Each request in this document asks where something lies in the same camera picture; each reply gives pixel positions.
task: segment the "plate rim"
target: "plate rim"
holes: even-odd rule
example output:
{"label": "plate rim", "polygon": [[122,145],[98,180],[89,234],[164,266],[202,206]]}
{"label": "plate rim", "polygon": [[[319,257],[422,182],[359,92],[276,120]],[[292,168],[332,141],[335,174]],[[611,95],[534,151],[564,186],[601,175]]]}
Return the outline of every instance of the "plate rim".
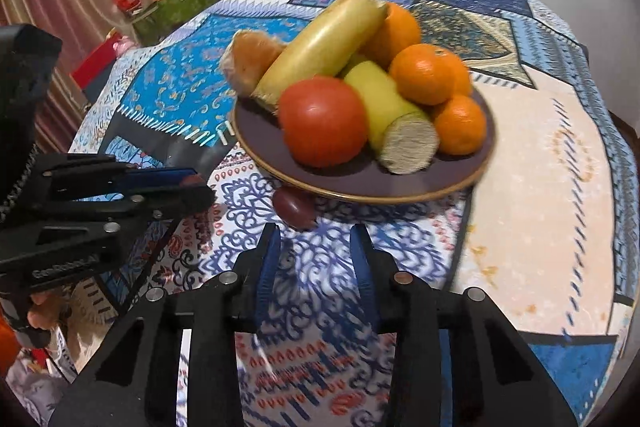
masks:
{"label": "plate rim", "polygon": [[262,159],[259,155],[257,155],[254,150],[251,149],[245,142],[242,137],[242,133],[238,129],[236,125],[236,108],[238,107],[238,100],[234,102],[234,108],[231,112],[231,124],[233,125],[234,130],[236,131],[236,138],[238,139],[238,143],[244,149],[244,151],[251,157],[253,161],[255,161],[259,167],[266,170],[269,174],[272,174],[274,177],[279,179],[280,181],[286,182],[289,185],[293,185],[294,187],[301,188],[302,190],[306,190],[307,192],[311,192],[312,194],[316,194],[318,196],[322,196],[324,198],[331,198],[334,200],[347,201],[349,203],[368,203],[368,204],[402,204],[402,203],[422,203],[424,201],[433,201],[444,196],[448,196],[450,193],[455,192],[456,190],[462,190],[463,188],[467,188],[470,185],[473,185],[478,179],[484,174],[486,168],[491,161],[494,150],[495,143],[498,137],[498,129],[495,124],[494,113],[491,110],[491,107],[487,103],[482,93],[477,89],[474,89],[484,100],[484,104],[486,105],[489,114],[491,115],[492,120],[494,121],[494,140],[491,144],[491,148],[484,159],[484,161],[479,165],[478,169],[476,169],[473,174],[467,176],[464,180],[458,182],[454,185],[449,185],[447,188],[442,188],[441,190],[436,190],[434,192],[423,192],[422,194],[416,194],[413,196],[356,196],[354,194],[344,194],[343,192],[334,192],[333,190],[327,190],[326,188],[316,187],[315,185],[310,185],[308,183],[302,182],[295,178],[292,178],[288,174],[279,171],[273,166],[269,165],[264,159]]}

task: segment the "yellow object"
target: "yellow object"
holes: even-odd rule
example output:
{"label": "yellow object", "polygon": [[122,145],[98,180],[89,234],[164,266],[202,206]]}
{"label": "yellow object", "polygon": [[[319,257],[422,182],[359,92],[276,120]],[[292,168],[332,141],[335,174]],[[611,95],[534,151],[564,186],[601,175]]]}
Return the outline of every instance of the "yellow object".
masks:
{"label": "yellow object", "polygon": [[424,169],[438,148],[438,136],[424,111],[402,98],[393,79],[371,60],[356,56],[343,74],[365,105],[369,144],[380,164],[394,174]]}
{"label": "yellow object", "polygon": [[277,110],[287,87],[316,74],[335,76],[386,18],[382,0],[336,0],[284,49],[252,93]]}
{"label": "yellow object", "polygon": [[440,136],[440,151],[454,156],[473,154],[486,138],[486,118],[468,96],[455,94],[433,108],[433,125]]}
{"label": "yellow object", "polygon": [[384,23],[360,52],[386,71],[396,55],[409,46],[420,44],[421,38],[420,25],[411,12],[390,2]]}

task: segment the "patterned tablecloth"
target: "patterned tablecloth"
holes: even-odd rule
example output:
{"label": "patterned tablecloth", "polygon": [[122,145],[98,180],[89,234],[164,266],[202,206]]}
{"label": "patterned tablecloth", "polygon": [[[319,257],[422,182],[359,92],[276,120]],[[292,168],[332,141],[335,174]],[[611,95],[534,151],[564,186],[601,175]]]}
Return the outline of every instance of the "patterned tablecloth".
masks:
{"label": "patterned tablecloth", "polygon": [[[299,233],[274,213],[278,181],[226,129],[234,93],[218,61],[236,30],[260,28],[290,41],[332,1],[222,0],[161,44],[116,63],[74,152],[109,150],[149,162],[145,132],[229,149],[209,178],[217,204],[180,223],[140,295],[153,286],[199,286],[254,247],[266,222],[278,223],[284,252],[268,320],[257,335],[236,335],[246,423],[373,425],[388,398],[394,337],[373,334],[359,304],[348,232],[366,223],[374,245],[401,269],[437,288],[484,288],[583,423],[625,342],[639,261],[636,166],[583,49],[537,0],[389,0],[414,6],[425,41],[452,49],[471,68],[495,115],[494,158],[475,188],[438,201],[372,206],[318,198],[318,228]],[[148,232],[130,264],[104,283],[126,295],[163,231]],[[186,424],[189,334],[178,425]]]}

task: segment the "green box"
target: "green box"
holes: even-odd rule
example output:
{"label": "green box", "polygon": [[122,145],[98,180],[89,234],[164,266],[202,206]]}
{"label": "green box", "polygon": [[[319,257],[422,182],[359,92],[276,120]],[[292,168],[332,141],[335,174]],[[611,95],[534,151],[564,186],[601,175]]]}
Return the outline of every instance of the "green box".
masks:
{"label": "green box", "polygon": [[131,24],[143,46],[154,46],[219,0],[158,0]]}

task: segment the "tangerine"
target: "tangerine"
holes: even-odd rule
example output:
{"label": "tangerine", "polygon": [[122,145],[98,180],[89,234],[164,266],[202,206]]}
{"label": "tangerine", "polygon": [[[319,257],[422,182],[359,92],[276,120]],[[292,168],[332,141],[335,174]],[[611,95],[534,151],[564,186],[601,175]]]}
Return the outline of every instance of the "tangerine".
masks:
{"label": "tangerine", "polygon": [[316,75],[287,87],[278,122],[293,159],[310,167],[348,162],[367,142],[364,104],[339,78]]}
{"label": "tangerine", "polygon": [[464,62],[433,44],[414,44],[402,50],[391,62],[389,74],[402,96],[423,105],[438,105],[454,93],[471,94]]}
{"label": "tangerine", "polygon": [[393,2],[386,6],[386,19],[382,26],[360,49],[363,55],[385,71],[396,55],[413,44],[419,44],[421,39],[420,25],[409,10]]}
{"label": "tangerine", "polygon": [[433,126],[445,154],[462,156],[478,151],[486,138],[486,118],[481,107],[468,96],[455,94],[433,108]]}

